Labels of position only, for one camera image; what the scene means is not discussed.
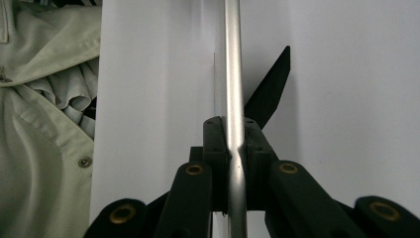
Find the white backdrop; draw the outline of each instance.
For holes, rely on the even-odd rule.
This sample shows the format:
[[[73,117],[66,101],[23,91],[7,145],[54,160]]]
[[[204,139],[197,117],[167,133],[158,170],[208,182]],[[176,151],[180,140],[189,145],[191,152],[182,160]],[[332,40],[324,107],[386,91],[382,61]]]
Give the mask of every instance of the white backdrop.
[[[353,206],[379,195],[420,216],[420,2],[241,1],[245,101],[285,46],[291,74],[264,128]],[[214,1],[106,1],[92,218],[170,188],[214,115]],[[265,237],[263,214],[250,237]]]

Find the metal rod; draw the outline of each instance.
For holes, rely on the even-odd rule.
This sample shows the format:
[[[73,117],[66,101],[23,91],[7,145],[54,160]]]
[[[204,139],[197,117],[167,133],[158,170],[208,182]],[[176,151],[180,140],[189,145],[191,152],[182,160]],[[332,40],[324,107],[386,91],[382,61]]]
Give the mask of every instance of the metal rod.
[[[247,199],[244,175],[245,126],[241,82],[241,22],[239,0],[225,1],[227,144],[229,170],[229,237],[247,237]]]

